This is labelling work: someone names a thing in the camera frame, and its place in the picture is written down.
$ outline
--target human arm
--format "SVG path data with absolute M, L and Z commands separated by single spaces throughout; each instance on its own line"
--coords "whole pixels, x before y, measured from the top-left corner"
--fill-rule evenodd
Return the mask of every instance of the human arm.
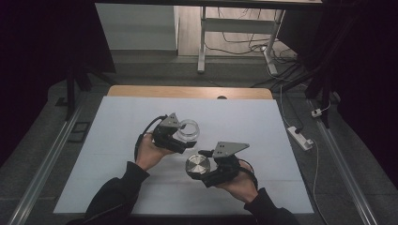
M 156 147 L 152 139 L 152 134 L 144 136 L 138 149 L 136 163 L 127 162 L 123 177 L 115 177 L 100 188 L 87 207 L 82 219 L 85 224 L 120 224 L 130 215 L 141 184 L 149 176 L 146 171 L 157 165 L 163 157 L 173 153 Z
M 240 166 L 250 170 L 250 166 L 240 161 Z M 258 191 L 253 180 L 245 172 L 239 172 L 232 181 L 217 185 L 228 191 L 233 197 L 245 203 L 244 209 L 256 218 L 260 225 L 298 225 L 294 215 L 284 208 L 277 208 L 264 188 Z

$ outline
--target wooden table edge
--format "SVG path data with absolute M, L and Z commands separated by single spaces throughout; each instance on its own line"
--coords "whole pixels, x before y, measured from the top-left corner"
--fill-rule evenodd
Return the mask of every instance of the wooden table edge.
M 114 85 L 109 97 L 273 99 L 265 88 Z

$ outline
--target white power strip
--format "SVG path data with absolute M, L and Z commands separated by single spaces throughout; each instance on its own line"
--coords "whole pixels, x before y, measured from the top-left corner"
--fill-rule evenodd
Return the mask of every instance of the white power strip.
M 295 127 L 289 127 L 287 129 L 287 131 L 289 131 L 289 134 L 296 140 L 296 142 L 302 148 L 302 150 L 307 151 L 307 150 L 313 148 L 313 146 L 312 146 L 312 144 L 314 143 L 313 140 L 305 139 L 301 133 L 296 133 L 296 130 L 297 129 Z

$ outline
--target black sleeve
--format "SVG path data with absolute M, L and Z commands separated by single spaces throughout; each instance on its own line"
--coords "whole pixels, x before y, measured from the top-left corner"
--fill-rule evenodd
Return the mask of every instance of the black sleeve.
M 244 209 L 253 214 L 259 225 L 299 225 L 295 216 L 287 209 L 275 206 L 264 188 L 258 190 L 257 197 L 246 203 Z
M 120 224 L 130 215 L 137 202 L 141 184 L 149 173 L 135 163 L 127 162 L 122 178 L 106 182 L 85 211 L 83 224 Z

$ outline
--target hand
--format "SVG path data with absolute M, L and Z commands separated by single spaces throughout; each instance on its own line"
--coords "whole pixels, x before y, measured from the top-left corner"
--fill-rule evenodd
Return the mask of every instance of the hand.
M 249 171 L 252 170 L 252 168 L 243 161 L 240 161 L 239 164 Z M 251 203 L 258 195 L 253 180 L 245 172 L 239 172 L 233 180 L 219 184 L 216 188 L 222 188 L 228 191 L 234 198 L 244 203 Z
M 135 160 L 135 163 L 144 171 L 147 171 L 156 166 L 156 164 L 158 164 L 161 159 L 166 155 L 174 153 L 173 151 L 170 151 L 168 149 L 155 146 L 152 140 L 152 134 L 147 133 L 138 148 L 138 156 Z

